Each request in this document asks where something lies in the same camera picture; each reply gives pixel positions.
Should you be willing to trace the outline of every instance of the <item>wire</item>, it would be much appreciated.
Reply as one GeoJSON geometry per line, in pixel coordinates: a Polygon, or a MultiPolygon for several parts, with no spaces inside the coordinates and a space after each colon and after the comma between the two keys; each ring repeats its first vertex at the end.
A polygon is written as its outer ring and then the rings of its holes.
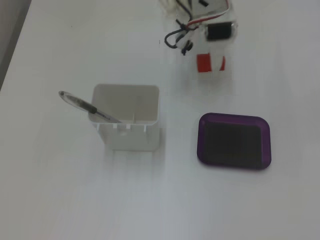
{"type": "Polygon", "coordinates": [[[179,0],[175,0],[177,4],[180,5],[180,7],[189,15],[189,22],[193,19],[191,12],[186,8],[185,5],[182,4],[179,0]]]}
{"type": "Polygon", "coordinates": [[[179,30],[176,30],[176,31],[173,31],[173,32],[170,32],[169,34],[167,34],[165,37],[164,37],[164,43],[169,47],[169,48],[171,48],[171,49],[176,49],[177,48],[177,45],[175,44],[175,45],[171,45],[168,41],[167,41],[167,39],[168,39],[168,37],[170,37],[170,36],[172,36],[172,35],[175,35],[175,34],[177,34],[177,33],[180,33],[180,32],[182,32],[182,31],[184,31],[184,29],[179,29],[179,30]]]}
{"type": "Polygon", "coordinates": [[[226,7],[227,7],[227,9],[225,11],[223,11],[221,13],[218,13],[217,15],[213,15],[213,16],[209,16],[209,17],[205,17],[205,18],[198,18],[198,19],[195,19],[195,20],[190,20],[186,26],[189,27],[189,26],[191,26],[193,24],[198,24],[198,23],[202,23],[202,22],[205,22],[205,21],[208,21],[208,20],[212,20],[212,19],[216,19],[216,18],[221,17],[222,15],[227,13],[231,8],[229,0],[225,0],[225,3],[226,3],[226,7]]]}
{"type": "MultiPolygon", "coordinates": [[[[185,5],[182,4],[182,2],[180,2],[179,0],[175,0],[176,3],[178,5],[180,5],[180,7],[189,15],[189,21],[191,21],[193,19],[192,17],[192,14],[191,12],[186,8],[185,5]]],[[[196,30],[198,27],[195,27],[195,28],[189,28],[187,27],[187,25],[181,23],[178,19],[175,20],[176,23],[180,26],[180,29],[179,30],[176,30],[176,31],[173,31],[173,32],[170,32],[169,34],[167,34],[165,37],[164,37],[164,43],[171,49],[176,49],[177,48],[177,45],[171,45],[169,42],[168,42],[168,38],[172,35],[175,35],[175,34],[178,34],[178,33],[181,33],[183,31],[186,31],[186,33],[188,33],[189,31],[194,31],[196,30]]]]}

